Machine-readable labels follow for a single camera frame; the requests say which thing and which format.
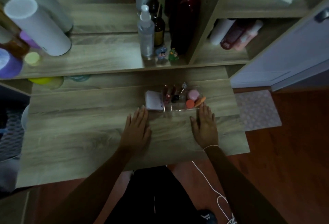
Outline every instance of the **thin white bracelet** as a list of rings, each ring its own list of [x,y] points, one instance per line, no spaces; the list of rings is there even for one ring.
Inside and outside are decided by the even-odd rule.
[[[212,144],[212,145],[209,145],[209,146],[205,147],[203,150],[207,149],[207,148],[210,147],[210,146],[217,146],[217,147],[219,147],[218,145]]]

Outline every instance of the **purple container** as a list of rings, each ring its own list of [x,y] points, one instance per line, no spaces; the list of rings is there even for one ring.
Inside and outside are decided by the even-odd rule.
[[[0,48],[0,78],[11,79],[19,75],[23,61],[15,58],[10,52]]]
[[[25,41],[27,44],[30,45],[31,48],[37,48],[37,49],[41,49],[38,44],[35,43],[34,40],[31,39],[30,36],[28,36],[24,31],[22,31],[20,34],[19,34],[19,37]]]

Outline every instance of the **black pants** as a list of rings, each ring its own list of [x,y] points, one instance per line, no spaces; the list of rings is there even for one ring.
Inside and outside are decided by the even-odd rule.
[[[180,182],[161,166],[135,171],[105,224],[204,222]]]

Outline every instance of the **black shoe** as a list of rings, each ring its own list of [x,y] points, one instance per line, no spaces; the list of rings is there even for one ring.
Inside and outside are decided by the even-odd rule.
[[[205,220],[206,224],[217,224],[216,216],[208,209],[198,210],[200,216]]]

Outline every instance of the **green figurine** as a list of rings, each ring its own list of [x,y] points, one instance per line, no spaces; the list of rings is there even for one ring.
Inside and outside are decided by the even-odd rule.
[[[170,61],[176,61],[176,60],[178,60],[178,53],[175,50],[175,48],[173,48],[173,49],[170,50],[168,59]]]

